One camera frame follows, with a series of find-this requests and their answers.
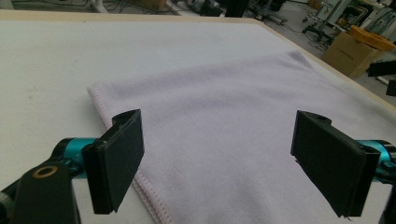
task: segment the machine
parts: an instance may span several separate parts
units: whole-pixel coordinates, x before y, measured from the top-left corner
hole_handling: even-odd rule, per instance
[[[100,138],[65,138],[48,160],[0,192],[0,223],[81,223],[72,178],[87,178],[95,214],[117,212],[143,158],[140,110]]]
[[[318,114],[297,111],[291,155],[337,216],[361,216],[372,181],[393,186],[379,223],[396,223],[396,147],[354,140]]]

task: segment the black plastic part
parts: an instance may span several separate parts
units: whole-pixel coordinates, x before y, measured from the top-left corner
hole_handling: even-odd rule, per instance
[[[8,223],[7,209],[0,203],[0,224]]]
[[[66,165],[59,161],[45,162],[21,177],[10,223],[80,223]]]
[[[337,216],[359,217],[379,152],[363,147],[321,115],[297,111],[291,155]]]
[[[52,154],[47,161],[61,161],[64,158],[64,151],[71,140],[73,138],[62,139],[52,150]]]
[[[200,10],[200,16],[219,17],[221,13],[222,10],[212,5],[210,0],[205,0]]]
[[[117,212],[143,154],[140,110],[114,117],[113,126],[82,149],[95,214]]]
[[[387,207],[381,217],[380,223],[394,224],[396,223],[396,188],[393,186],[392,192],[390,193]]]
[[[241,18],[248,5],[248,0],[230,0],[225,17]]]
[[[396,10],[396,1],[392,1],[392,3],[390,3],[390,5],[389,5],[389,8],[392,8],[393,10]]]
[[[396,75],[396,61],[370,64],[369,77],[382,77],[388,75]]]
[[[11,199],[15,199],[15,194],[17,193],[19,179],[14,181],[12,184],[8,185],[5,189],[2,190],[3,193],[8,195]]]
[[[387,95],[388,96],[396,96],[396,80],[389,81],[388,88],[387,88]]]

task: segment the floor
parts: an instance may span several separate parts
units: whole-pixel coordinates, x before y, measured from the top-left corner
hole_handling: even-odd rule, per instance
[[[136,1],[140,0],[104,0],[104,6],[110,13],[199,16],[186,7],[184,2],[173,4],[168,0],[167,6],[163,11],[155,12],[137,6],[135,4]],[[13,0],[12,2],[15,9],[93,12],[89,6],[89,0]],[[312,20],[303,22],[304,18],[311,13],[315,14],[315,9],[307,4],[288,1],[283,4],[282,8],[277,13],[288,19],[288,21],[282,24],[279,24],[277,20],[264,20],[263,22],[301,48],[306,49],[314,56],[320,58],[323,55],[328,47],[325,38],[321,41],[317,41],[317,36],[315,34],[309,32],[306,34],[302,33],[302,30],[313,22]],[[337,31],[330,27],[325,27],[325,31],[328,35],[336,36],[338,34]],[[386,60],[396,60],[395,55],[395,53],[387,53],[383,58]],[[367,77],[367,74],[363,74],[361,77],[354,78],[353,80],[390,104],[396,106],[396,97],[390,97],[385,94],[387,85],[375,78]]]

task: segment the pink towel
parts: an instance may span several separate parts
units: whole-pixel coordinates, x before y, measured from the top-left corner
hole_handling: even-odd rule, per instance
[[[290,155],[296,111],[358,139],[396,144],[396,117],[299,52],[89,87],[108,127],[142,110],[146,154],[134,187],[157,223],[350,223],[338,218]],[[376,223],[389,187],[373,184],[363,217]]]

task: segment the fabric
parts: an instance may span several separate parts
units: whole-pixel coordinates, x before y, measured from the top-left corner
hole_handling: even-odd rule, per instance
[[[107,128],[142,110],[134,187],[157,223],[349,223],[290,155],[296,111],[352,138],[396,137],[394,115],[297,51],[95,83],[89,93]],[[377,222],[385,206],[389,192],[372,187],[375,206],[357,223]]]

